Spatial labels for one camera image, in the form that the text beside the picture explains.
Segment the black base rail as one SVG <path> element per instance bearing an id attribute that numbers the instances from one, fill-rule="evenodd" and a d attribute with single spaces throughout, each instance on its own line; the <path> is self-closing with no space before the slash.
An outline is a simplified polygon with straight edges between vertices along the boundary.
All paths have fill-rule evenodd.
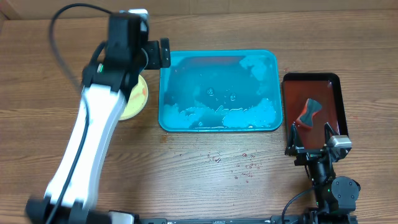
<path id="1" fill-rule="evenodd" d="M 105 224 L 105 223 L 133 223 L 133 224 L 282 224 L 280 215 L 273 215 L 269 218 L 234 218 L 234 219 L 188 219 L 188 220 L 167 220 L 165 218 L 139 218 L 137 215 L 132 217 L 127 214 L 127 221 L 112 221 L 109 215 L 104 218 L 90 218 L 89 224 Z M 321 224 L 358 224 L 355 216 L 336 218 L 332 220 L 326 216 L 320 216 L 317 222 L 312 222 L 303 215 L 287 215 L 284 217 L 286 224 L 305 224 L 305 223 L 321 223 Z"/>

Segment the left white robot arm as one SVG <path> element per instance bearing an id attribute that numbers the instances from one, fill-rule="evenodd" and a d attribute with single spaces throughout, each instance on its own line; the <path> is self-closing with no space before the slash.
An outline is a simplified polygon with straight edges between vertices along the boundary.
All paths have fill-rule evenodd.
<path id="1" fill-rule="evenodd" d="M 63 159 L 43 199 L 30 198 L 25 206 L 31 223 L 137 222 L 133 213 L 95 207 L 111 137 L 140 73 L 171 63 L 169 40 L 149 40 L 148 20 L 145 9 L 109 12 L 108 38 L 75 83 L 81 100 Z"/>

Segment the dark red black-rimmed tray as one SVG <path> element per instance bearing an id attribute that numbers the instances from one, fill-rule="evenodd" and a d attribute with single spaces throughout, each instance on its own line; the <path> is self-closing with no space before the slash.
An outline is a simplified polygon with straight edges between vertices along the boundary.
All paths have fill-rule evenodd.
<path id="1" fill-rule="evenodd" d="M 325 143 L 324 124 L 340 135 L 348 134 L 339 77 L 334 73 L 288 73 L 282 81 L 287 137 L 295 123 L 305 149 L 320 149 Z M 313 128 L 296 123 L 308 98 L 318 101 L 322 109 L 313 117 Z"/>

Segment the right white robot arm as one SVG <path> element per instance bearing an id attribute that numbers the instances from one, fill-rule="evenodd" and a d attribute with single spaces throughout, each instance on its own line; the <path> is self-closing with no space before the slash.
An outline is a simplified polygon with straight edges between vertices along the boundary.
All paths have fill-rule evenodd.
<path id="1" fill-rule="evenodd" d="M 345 176 L 336 176 L 333 164 L 344 159 L 352 148 L 347 135 L 339 135 L 329 123 L 324 125 L 325 143 L 321 149 L 305 149 L 296 125 L 291 125 L 285 155 L 294 156 L 296 166 L 303 166 L 312 186 L 287 202 L 281 223 L 357 223 L 351 215 L 356 210 L 360 184 Z M 296 218 L 286 217 L 288 207 L 298 198 L 313 192 L 316 207 L 308 208 Z"/>

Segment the teal plastic tray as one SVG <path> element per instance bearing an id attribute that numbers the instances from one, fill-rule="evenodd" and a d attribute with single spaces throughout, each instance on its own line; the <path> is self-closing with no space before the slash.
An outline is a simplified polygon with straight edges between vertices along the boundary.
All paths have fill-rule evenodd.
<path id="1" fill-rule="evenodd" d="M 276 56 L 264 49 L 170 54 L 159 124 L 169 132 L 275 131 L 283 121 Z"/>

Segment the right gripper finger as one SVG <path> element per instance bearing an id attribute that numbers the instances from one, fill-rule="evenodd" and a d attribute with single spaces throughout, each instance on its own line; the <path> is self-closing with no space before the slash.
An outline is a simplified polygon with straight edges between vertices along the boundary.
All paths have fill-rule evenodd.
<path id="1" fill-rule="evenodd" d="M 329 122 L 324 124 L 324 134 L 325 134 L 325 145 L 326 146 L 335 146 L 334 136 L 337 136 L 338 133 L 331 127 Z"/>
<path id="2" fill-rule="evenodd" d="M 290 134 L 287 140 L 287 146 L 285 148 L 286 156 L 297 156 L 303 151 L 303 143 L 299 136 L 297 127 L 295 123 L 293 123 L 290 127 Z"/>

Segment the yellow plate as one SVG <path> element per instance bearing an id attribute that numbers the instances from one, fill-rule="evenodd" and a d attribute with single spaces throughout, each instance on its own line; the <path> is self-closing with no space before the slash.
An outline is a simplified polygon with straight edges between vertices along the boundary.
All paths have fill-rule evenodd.
<path id="1" fill-rule="evenodd" d="M 127 105 L 119 120 L 131 119 L 139 114 L 145 107 L 149 98 L 147 82 L 142 75 L 139 75 L 137 85 L 132 89 Z"/>

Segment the red sponge with dark scourer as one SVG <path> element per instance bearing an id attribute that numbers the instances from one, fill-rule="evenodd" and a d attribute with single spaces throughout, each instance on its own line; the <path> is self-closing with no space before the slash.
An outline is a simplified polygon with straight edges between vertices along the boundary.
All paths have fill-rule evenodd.
<path id="1" fill-rule="evenodd" d="M 322 109 L 322 105 L 311 98 L 305 102 L 302 112 L 295 120 L 297 124 L 307 129 L 313 128 L 313 117 Z"/>

